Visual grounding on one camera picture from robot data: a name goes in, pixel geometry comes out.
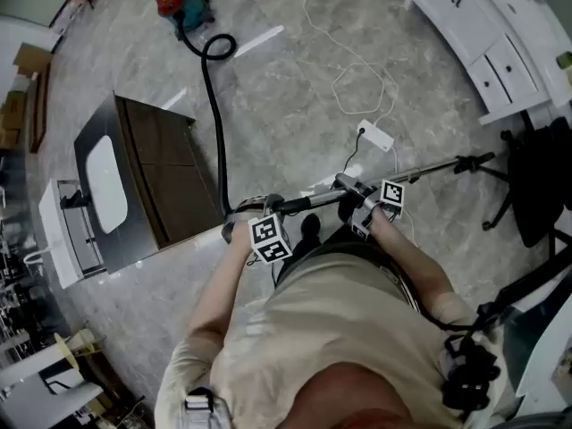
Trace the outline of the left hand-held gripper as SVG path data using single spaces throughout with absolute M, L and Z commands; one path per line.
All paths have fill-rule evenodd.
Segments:
M 280 209 L 284 202 L 285 199 L 278 194 L 254 196 L 243 200 L 225 216 L 223 239 L 230 244 L 235 223 L 248 222 L 252 250 L 265 265 L 291 257 L 290 240 L 281 219 L 287 215 Z

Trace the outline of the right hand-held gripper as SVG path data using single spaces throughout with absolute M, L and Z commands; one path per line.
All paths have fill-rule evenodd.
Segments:
M 361 202 L 350 217 L 350 229 L 362 240 L 366 240 L 370 235 L 369 226 L 377 206 L 384 211 L 390 222 L 402 215 L 405 187 L 401 184 L 383 180 L 380 188 L 374 188 L 340 172 L 335 175 L 334 187 L 361 197 Z

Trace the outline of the person's left forearm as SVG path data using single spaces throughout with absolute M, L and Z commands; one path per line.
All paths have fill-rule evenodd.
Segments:
M 200 293 L 187 328 L 190 339 L 204 338 L 222 347 L 229 330 L 240 278 L 252 254 L 249 228 L 236 223 L 222 260 Z

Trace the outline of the person's right forearm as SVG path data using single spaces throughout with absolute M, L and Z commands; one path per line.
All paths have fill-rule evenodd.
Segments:
M 442 267 L 409 241 L 376 206 L 369 231 L 380 247 L 402 268 L 411 280 L 424 307 L 431 311 L 442 294 L 452 293 L 450 280 Z

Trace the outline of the red vacuum cleaner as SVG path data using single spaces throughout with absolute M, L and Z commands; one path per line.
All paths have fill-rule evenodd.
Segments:
M 210 0 L 154 0 L 157 13 L 168 20 L 175 29 L 175 35 L 190 33 L 207 23 L 215 21 Z

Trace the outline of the person's black right shoe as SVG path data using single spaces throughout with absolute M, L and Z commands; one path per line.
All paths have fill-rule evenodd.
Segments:
M 343 223 L 348 223 L 356 208 L 362 204 L 362 197 L 353 194 L 345 195 L 338 204 L 337 214 Z

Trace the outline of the person's black shoe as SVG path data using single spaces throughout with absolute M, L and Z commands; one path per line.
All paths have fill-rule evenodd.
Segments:
M 338 204 L 337 214 L 343 223 L 348 223 L 356 208 L 362 204 L 362 197 L 353 194 L 345 195 Z
M 316 214 L 308 214 L 300 225 L 300 233 L 303 240 L 318 239 L 320 230 L 321 222 Z

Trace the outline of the white power strip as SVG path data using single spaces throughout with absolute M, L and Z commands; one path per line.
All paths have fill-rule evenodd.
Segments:
M 385 153 L 393 149 L 394 138 L 368 120 L 362 120 L 358 124 L 357 133 L 361 138 L 379 147 Z

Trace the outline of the person's black trousers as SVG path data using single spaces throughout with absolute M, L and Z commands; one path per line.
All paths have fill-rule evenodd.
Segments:
M 293 249 L 292 255 L 284 260 L 282 268 L 278 273 L 274 287 L 277 289 L 298 266 L 312 257 L 326 255 L 334 252 L 342 252 L 348 248 L 348 243 L 333 243 L 326 241 L 322 243 L 317 237 L 312 239 L 303 238 Z

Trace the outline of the brown wooden cabinet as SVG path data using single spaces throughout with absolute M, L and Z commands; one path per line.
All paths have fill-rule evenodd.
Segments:
M 223 222 L 215 181 L 191 135 L 193 119 L 110 94 L 74 141 L 80 189 L 108 273 L 115 273 Z M 110 234 L 99 225 L 86 159 L 108 136 L 128 201 L 126 220 Z

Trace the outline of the white basin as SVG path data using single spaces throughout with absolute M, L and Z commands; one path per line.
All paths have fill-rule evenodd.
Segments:
M 108 136 L 102 137 L 88 154 L 86 174 L 100 228 L 110 234 L 126 220 L 128 201 Z

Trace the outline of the black office chair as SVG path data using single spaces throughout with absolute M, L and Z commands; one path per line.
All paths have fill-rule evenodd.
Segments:
M 482 229 L 495 228 L 512 210 L 523 244 L 531 248 L 546 238 L 554 255 L 557 241 L 572 244 L 572 232 L 556 228 L 562 213 L 572 212 L 572 128 L 565 117 L 540 129 L 526 122 L 520 136 L 504 130 L 500 139 L 508 148 L 508 171 L 485 172 L 506 181 L 509 192 L 498 213 L 482 223 Z

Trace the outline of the white drawer cabinet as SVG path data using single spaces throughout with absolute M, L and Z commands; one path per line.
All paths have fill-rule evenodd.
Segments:
M 484 102 L 481 125 L 572 105 L 572 38 L 541 0 L 405 0 L 439 30 Z

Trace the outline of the cardboard box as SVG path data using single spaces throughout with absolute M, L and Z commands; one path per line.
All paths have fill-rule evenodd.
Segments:
M 13 64 L 17 67 L 17 74 L 31 79 L 35 73 L 43 72 L 51 63 L 53 55 L 37 46 L 22 43 Z
M 27 94 L 10 91 L 0 108 L 0 149 L 13 149 L 18 145 L 24 126 Z

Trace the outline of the white chair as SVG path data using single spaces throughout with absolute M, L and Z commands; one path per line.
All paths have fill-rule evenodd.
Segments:
M 50 429 L 102 393 L 53 345 L 0 370 L 0 419 L 11 429 Z

